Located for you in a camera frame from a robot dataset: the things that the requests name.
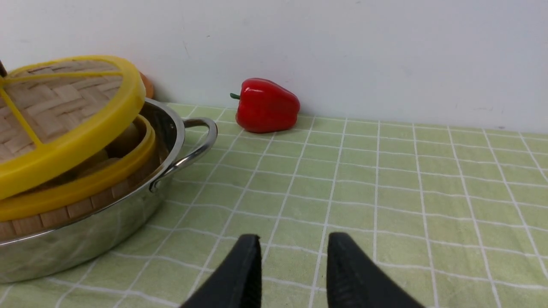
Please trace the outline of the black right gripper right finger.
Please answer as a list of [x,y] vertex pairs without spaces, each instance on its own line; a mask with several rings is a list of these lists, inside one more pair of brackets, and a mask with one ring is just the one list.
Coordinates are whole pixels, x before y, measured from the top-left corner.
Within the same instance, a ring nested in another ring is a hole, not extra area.
[[344,232],[329,234],[326,272],[329,308],[422,308]]

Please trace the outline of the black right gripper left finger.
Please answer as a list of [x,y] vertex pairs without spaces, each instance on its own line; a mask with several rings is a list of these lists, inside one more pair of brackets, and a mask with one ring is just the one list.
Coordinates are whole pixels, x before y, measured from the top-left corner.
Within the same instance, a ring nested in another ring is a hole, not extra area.
[[221,265],[182,303],[182,308],[260,308],[262,249],[260,237],[243,234]]

